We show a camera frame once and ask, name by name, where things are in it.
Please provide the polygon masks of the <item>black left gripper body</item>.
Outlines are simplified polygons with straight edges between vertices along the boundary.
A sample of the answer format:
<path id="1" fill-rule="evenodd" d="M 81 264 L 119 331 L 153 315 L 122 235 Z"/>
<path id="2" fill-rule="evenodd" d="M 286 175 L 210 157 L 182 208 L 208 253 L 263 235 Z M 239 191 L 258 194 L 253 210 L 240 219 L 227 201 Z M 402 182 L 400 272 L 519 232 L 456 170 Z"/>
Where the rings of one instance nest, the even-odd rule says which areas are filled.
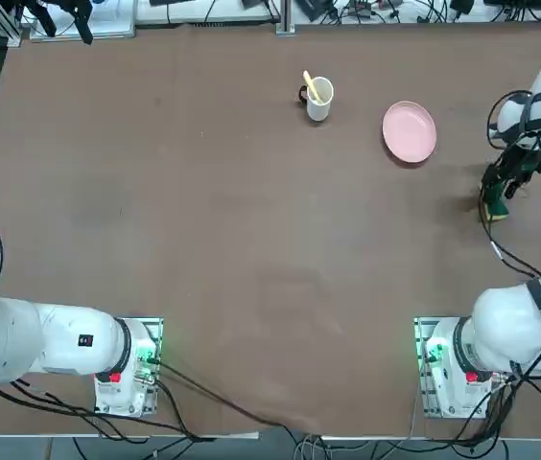
<path id="1" fill-rule="evenodd" d="M 44 4 L 55 5 L 62 10 L 90 10 L 91 2 L 89 0 L 25 0 L 21 1 L 28 10 L 32 10 L 36 7 Z"/>

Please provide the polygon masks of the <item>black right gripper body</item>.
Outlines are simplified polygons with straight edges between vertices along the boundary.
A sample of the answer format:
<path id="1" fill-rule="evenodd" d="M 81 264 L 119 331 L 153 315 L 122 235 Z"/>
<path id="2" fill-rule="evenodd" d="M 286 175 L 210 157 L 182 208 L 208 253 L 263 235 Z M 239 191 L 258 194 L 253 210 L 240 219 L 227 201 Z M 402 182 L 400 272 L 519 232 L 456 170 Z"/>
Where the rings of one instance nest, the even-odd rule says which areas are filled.
<path id="1" fill-rule="evenodd" d="M 514 146 L 506 149 L 500 163 L 501 177 L 518 177 L 522 174 L 541 173 L 541 149 Z"/>

